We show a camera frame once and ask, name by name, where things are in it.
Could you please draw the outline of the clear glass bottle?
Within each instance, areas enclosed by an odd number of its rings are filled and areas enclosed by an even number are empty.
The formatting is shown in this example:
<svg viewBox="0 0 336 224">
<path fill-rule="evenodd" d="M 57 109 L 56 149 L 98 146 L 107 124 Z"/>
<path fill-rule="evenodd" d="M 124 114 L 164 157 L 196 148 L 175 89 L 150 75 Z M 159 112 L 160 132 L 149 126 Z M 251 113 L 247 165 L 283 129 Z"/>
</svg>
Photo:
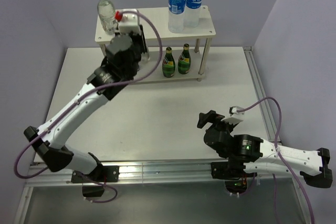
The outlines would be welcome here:
<svg viewBox="0 0 336 224">
<path fill-rule="evenodd" d="M 103 30 L 108 35 L 113 35 L 118 26 L 115 19 L 116 9 L 114 4 L 110 0 L 99 0 L 97 11 Z"/>
<path fill-rule="evenodd" d="M 145 43 L 141 46 L 141 64 L 145 65 L 149 62 L 150 60 L 150 54 L 148 51 L 148 47 Z"/>
</svg>

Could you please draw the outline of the green glass bottle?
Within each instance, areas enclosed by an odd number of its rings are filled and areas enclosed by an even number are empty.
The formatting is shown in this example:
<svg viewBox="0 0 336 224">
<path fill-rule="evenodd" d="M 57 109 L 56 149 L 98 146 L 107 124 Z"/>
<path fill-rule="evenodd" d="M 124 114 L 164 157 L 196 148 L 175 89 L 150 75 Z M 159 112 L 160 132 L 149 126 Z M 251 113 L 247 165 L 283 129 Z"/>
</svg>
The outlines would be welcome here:
<svg viewBox="0 0 336 224">
<path fill-rule="evenodd" d="M 183 51 L 178 59 L 178 72 L 187 74 L 191 68 L 191 56 L 189 52 L 189 44 L 184 44 Z"/>
<path fill-rule="evenodd" d="M 166 78 L 171 78 L 175 74 L 175 60 L 172 55 L 172 48 L 167 47 L 162 61 L 162 72 Z"/>
</svg>

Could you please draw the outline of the blue label water bottle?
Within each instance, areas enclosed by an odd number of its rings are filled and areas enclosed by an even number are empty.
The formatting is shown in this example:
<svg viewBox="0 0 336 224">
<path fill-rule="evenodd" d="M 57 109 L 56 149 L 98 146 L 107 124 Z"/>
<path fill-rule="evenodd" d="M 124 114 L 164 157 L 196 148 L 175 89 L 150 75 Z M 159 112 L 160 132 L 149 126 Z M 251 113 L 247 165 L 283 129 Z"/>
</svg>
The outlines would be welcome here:
<svg viewBox="0 0 336 224">
<path fill-rule="evenodd" d="M 199 23 L 202 0 L 186 0 L 184 26 L 195 28 Z"/>
<path fill-rule="evenodd" d="M 172 33 L 181 33 L 184 29 L 185 0 L 168 0 L 168 29 Z"/>
</svg>

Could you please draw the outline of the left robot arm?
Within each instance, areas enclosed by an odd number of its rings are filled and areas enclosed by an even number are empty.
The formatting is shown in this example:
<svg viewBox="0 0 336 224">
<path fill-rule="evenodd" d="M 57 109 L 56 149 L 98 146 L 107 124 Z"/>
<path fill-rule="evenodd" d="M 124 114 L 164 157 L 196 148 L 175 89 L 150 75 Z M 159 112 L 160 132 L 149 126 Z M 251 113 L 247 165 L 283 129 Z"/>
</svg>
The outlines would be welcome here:
<svg viewBox="0 0 336 224">
<path fill-rule="evenodd" d="M 92 153 L 72 149 L 66 142 L 93 112 L 133 81 L 141 57 L 147 51 L 142 25 L 120 27 L 106 47 L 101 65 L 88 77 L 77 95 L 48 122 L 39 127 L 29 126 L 24 131 L 48 170 L 72 169 L 91 182 L 104 176 L 103 165 Z"/>
</svg>

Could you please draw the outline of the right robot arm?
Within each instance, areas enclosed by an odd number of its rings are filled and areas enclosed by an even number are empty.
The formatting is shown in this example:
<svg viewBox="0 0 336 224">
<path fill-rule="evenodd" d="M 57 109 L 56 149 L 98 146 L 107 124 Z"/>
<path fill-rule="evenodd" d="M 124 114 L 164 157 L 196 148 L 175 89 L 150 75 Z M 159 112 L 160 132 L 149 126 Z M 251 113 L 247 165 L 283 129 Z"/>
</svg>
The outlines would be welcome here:
<svg viewBox="0 0 336 224">
<path fill-rule="evenodd" d="M 261 174 L 292 175 L 302 178 L 311 187 L 331 187 L 333 176 L 328 167 L 330 152 L 327 148 L 305 151 L 248 134 L 232 135 L 243 117 L 236 108 L 231 109 L 229 117 L 213 110 L 199 114 L 199 129 L 210 124 L 204 134 L 204 143 L 224 159 L 211 163 L 214 179 L 229 180 Z"/>
</svg>

